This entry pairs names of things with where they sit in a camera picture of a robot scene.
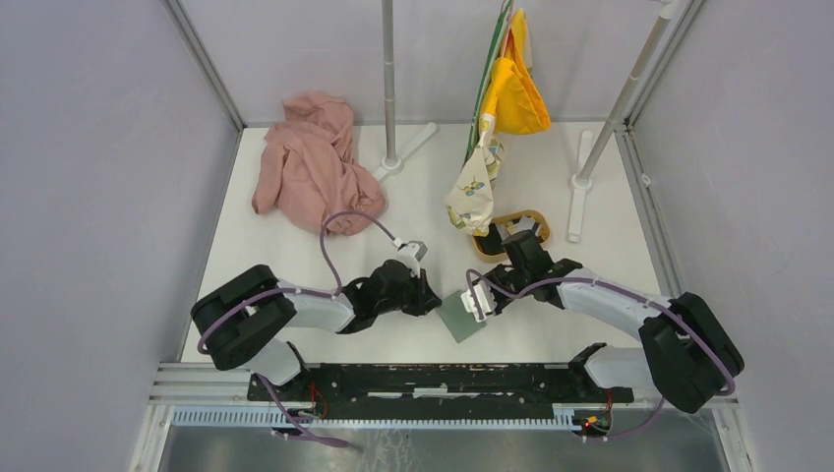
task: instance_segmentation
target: green cloth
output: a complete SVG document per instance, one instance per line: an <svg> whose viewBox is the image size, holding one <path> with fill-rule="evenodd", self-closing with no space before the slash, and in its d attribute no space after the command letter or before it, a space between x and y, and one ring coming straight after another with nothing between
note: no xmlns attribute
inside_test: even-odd
<svg viewBox="0 0 834 472"><path fill-rule="evenodd" d="M478 117L481 114L481 102L484 101L484 93L486 93L487 86L490 84L493 64L499 54L501 54L501 42L506 34L506 29L509 28L509 14L511 12L512 0L504 0L504 3L501 5L501 14L498 15L496 27L493 31L493 39L490 42L490 53L487 55L487 63L484 65L484 74L481 76L481 86L478 88L478 98L475 100L475 111L472 112L472 126L469 128L469 142L466 143L466 155L463 157L464 162L469 160L472 151L478 144Z"/></svg>

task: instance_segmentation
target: yellow cloth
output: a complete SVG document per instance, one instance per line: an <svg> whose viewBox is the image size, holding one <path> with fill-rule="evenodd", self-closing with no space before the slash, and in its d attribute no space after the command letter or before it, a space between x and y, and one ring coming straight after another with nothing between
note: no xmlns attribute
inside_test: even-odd
<svg viewBox="0 0 834 472"><path fill-rule="evenodd" d="M512 16L506 34L505 55L496 59L493 66L481 114L496 117L496 132L529 135L545 131L550 128L550 115L524 60L528 41L523 10Z"/></svg>

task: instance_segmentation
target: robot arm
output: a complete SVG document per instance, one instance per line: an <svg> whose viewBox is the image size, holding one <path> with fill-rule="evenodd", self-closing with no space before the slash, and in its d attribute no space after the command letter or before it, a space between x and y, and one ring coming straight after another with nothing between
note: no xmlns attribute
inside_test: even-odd
<svg viewBox="0 0 834 472"><path fill-rule="evenodd" d="M284 327L346 334L371 327L385 313L422 316L440 306L419 267L425 252L419 242L399 245L395 260L351 281L338 295L297 287L275 277L268 266L255 265L197 302L192 320L220 371L243 367L283 385L302 368L294 348L275 338ZM241 310L219 323L235 307Z"/></svg>
<svg viewBox="0 0 834 472"><path fill-rule="evenodd" d="M540 302L592 316L640 341L642 349L606 346L590 354L585 369L598 386L653 384L680 410L694 413L727 385L724 374L701 346L685 336L680 324L663 316L664 309L691 328L732 377L744 369L736 346L697 295L634 297L634 291L598 277L577 262L562 259L554 263L530 231L516 233L504 245L512 266L498 265L484 274L473 290L461 295L464 307L482 322L484 314L500 314L518 298L513 294L526 290ZM543 282L554 278L564 281Z"/></svg>

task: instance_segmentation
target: white floor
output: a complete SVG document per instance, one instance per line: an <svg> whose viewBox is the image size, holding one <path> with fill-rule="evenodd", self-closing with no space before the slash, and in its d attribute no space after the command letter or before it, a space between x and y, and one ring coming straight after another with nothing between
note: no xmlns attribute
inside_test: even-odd
<svg viewBox="0 0 834 472"><path fill-rule="evenodd" d="M568 177L575 166L583 130L598 132L602 124L554 123L547 133L506 137L507 159L498 178L496 213L536 209L548 220L554 236L546 249L554 260L571 258L600 275L635 289L658 293L623 162L612 139L593 175L583 239L568 243ZM397 127L401 145L420 126ZM276 276L292 283L332 289L334 281L320 257L318 236L294 227L279 210L258 216L250 200L258 180L266 128L247 129L241 140L220 221L214 235L200 296L255 264L267 264ZM424 241L423 261L429 283L445 297L463 286L464 271L481 263L467 236L448 222L444 196L454 184L463 159L468 125L442 125L440 131L383 184L388 209L381 221L402 239ZM382 126L356 128L359 163L373 171L385 152ZM365 276L393 256L393 247L374 226L351 237L330 237L328 250L342 280ZM309 328L287 328L279 335L291 340L309 362L344 363L502 363L567 361L589 344L638 345L629 336L590 317L560 311L532 299L514 302L489 325L457 344L436 314L413 318L400 313L377 319L357 334L338 335ZM182 362L210 362L197 352L199 338L192 325Z"/></svg>

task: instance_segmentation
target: red wire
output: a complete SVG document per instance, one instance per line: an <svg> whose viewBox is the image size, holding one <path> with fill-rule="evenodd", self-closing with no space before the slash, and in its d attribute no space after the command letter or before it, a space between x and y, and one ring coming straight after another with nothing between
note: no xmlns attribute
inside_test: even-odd
<svg viewBox="0 0 834 472"><path fill-rule="evenodd" d="M325 416L328 415L328 399L325 397L325 395L320 390L316 390L316 394L322 398L322 403L325 404L325 411L322 412L322 418L321 418L322 420L324 420Z"/></svg>

